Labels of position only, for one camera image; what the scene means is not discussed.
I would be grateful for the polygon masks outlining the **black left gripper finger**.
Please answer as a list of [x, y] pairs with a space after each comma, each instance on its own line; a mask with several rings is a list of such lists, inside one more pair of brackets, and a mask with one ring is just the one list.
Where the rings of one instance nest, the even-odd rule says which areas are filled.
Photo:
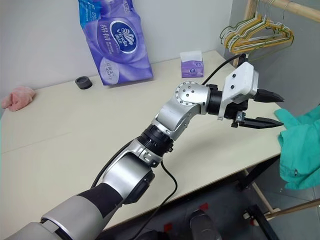
[[284, 98], [279, 94], [265, 89], [258, 89], [255, 96], [255, 102], [284, 102]]
[[252, 128], [252, 129], [268, 129], [268, 128], [276, 128], [283, 126], [284, 124], [280, 121], [264, 118], [264, 117], [256, 117], [256, 118], [244, 118], [241, 122], [242, 127]]

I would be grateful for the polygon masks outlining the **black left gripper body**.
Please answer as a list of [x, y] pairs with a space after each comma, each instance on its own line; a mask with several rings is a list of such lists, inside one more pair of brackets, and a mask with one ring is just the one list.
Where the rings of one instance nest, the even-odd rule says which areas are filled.
[[226, 106], [224, 118], [232, 120], [231, 127], [238, 127], [245, 119], [245, 111], [248, 109], [248, 100], [241, 103], [230, 103]]

